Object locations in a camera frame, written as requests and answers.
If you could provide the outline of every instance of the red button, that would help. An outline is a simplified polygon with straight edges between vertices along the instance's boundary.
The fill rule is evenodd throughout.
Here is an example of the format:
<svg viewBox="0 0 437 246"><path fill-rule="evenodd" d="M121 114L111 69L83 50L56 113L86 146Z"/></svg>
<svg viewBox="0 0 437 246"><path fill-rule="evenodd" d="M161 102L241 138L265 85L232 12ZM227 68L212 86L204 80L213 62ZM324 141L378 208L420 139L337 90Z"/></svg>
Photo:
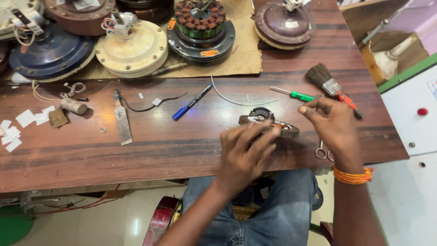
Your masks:
<svg viewBox="0 0 437 246"><path fill-rule="evenodd" d="M417 114L418 115L426 115L426 114L428 114L428 110L425 108L421 108L417 111Z"/></svg>

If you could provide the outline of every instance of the copper winding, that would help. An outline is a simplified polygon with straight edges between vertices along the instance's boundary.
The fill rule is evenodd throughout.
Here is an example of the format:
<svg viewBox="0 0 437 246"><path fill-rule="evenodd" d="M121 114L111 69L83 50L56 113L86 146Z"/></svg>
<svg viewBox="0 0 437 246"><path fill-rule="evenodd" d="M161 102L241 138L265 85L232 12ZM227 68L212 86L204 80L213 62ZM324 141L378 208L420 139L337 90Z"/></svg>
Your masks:
<svg viewBox="0 0 437 246"><path fill-rule="evenodd" d="M217 1L209 4L211 16L207 19L196 19L191 16L190 11L196 6L197 1L194 0L184 0L177 3L175 10L177 21L189 29L198 31L212 30L223 23L226 12L222 3Z"/></svg>

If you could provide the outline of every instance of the right hand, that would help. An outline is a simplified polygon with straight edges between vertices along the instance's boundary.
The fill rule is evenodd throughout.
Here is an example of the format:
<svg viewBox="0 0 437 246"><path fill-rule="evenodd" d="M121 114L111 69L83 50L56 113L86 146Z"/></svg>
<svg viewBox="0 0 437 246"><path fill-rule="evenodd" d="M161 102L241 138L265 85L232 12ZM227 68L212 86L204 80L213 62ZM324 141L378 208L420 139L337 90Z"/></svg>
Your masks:
<svg viewBox="0 0 437 246"><path fill-rule="evenodd" d="M298 111L311 121L320 139L332 151L338 169L351 174L362 173L357 121L348 104L318 98L299 107Z"/></svg>

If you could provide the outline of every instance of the white panel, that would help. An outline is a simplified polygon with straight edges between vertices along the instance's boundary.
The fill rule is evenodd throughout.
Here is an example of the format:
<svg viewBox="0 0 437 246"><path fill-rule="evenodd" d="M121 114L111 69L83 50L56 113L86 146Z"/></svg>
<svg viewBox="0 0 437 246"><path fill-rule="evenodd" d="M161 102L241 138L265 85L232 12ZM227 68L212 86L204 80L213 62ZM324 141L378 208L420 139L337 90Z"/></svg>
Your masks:
<svg viewBox="0 0 437 246"><path fill-rule="evenodd" d="M401 85L382 94L382 100L409 155L437 151L437 66L434 66ZM417 110L426 108L420 116ZM415 148L408 144L413 142Z"/></svg>
<svg viewBox="0 0 437 246"><path fill-rule="evenodd" d="M370 196L389 245L437 245L437 153L372 167Z"/></svg>

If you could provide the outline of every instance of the left hand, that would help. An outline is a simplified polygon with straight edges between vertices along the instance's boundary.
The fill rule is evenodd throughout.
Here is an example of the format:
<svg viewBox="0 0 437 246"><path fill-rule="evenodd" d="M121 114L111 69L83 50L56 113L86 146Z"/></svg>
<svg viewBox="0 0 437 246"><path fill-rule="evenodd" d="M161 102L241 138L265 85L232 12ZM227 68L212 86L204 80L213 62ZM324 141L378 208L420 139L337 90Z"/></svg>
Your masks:
<svg viewBox="0 0 437 246"><path fill-rule="evenodd" d="M274 128L252 141L270 124L271 121L266 120L262 124L247 124L220 134L222 162L216 181L227 197L233 197L263 173L270 154L276 148L272 142L281 130Z"/></svg>

